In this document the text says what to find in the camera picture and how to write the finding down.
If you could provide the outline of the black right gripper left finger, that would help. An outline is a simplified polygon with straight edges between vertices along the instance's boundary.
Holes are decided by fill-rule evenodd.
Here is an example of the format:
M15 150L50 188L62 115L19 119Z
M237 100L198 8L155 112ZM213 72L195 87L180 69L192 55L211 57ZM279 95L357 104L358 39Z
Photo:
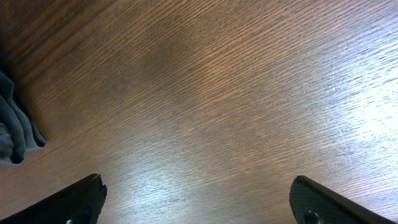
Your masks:
M1 224L96 224L108 188L91 174L57 193L1 220Z

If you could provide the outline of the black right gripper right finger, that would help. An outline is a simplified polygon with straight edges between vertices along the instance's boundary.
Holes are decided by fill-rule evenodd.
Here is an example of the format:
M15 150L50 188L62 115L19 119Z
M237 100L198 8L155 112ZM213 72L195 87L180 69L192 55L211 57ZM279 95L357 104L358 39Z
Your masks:
M394 224L303 175L293 180L289 203L298 224Z

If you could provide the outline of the grey shorts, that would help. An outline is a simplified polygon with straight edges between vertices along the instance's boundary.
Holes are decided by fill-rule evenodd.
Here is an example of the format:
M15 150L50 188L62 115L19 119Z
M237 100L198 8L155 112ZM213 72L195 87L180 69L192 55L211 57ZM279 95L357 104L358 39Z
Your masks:
M27 151L42 149L46 144L19 100L14 83L1 73L1 163L20 164Z

